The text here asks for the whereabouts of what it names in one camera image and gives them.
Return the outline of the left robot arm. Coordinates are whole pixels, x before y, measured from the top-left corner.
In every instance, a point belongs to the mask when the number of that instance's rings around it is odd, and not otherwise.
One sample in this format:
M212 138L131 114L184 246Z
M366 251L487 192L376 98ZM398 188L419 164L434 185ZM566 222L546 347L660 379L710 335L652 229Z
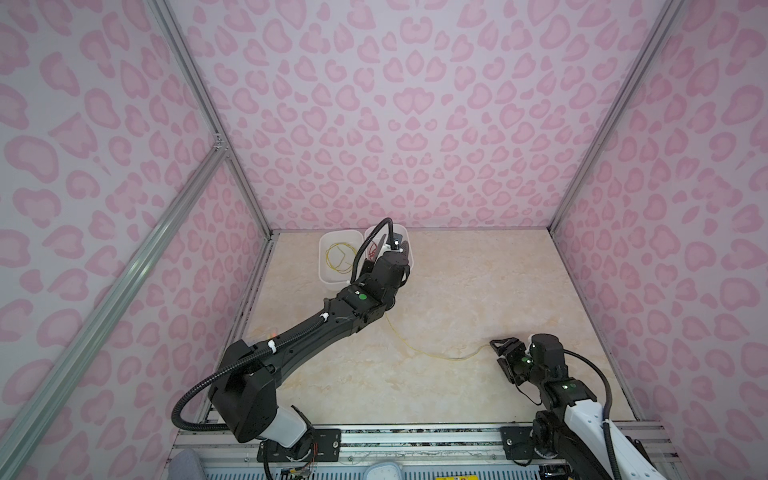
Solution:
M231 344L217 370L174 405L173 425L188 432L228 431L240 443L305 448L312 425L296 408L279 405L278 388L324 349L381 319L410 273L405 244L386 217L363 240L346 286L291 329L253 345Z

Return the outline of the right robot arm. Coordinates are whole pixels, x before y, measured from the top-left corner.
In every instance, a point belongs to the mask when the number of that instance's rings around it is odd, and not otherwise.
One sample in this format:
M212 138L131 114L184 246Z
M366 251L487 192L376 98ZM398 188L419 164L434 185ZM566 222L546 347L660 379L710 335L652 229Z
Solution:
M495 339L490 347L505 378L520 389L533 385L538 411L527 434L501 429L505 456L528 467L536 459L562 459L575 479L661 479L642 444L630 439L610 419L613 395L606 375L591 360L566 349L552 334ZM590 367L601 380L605 401L569 373L570 356Z

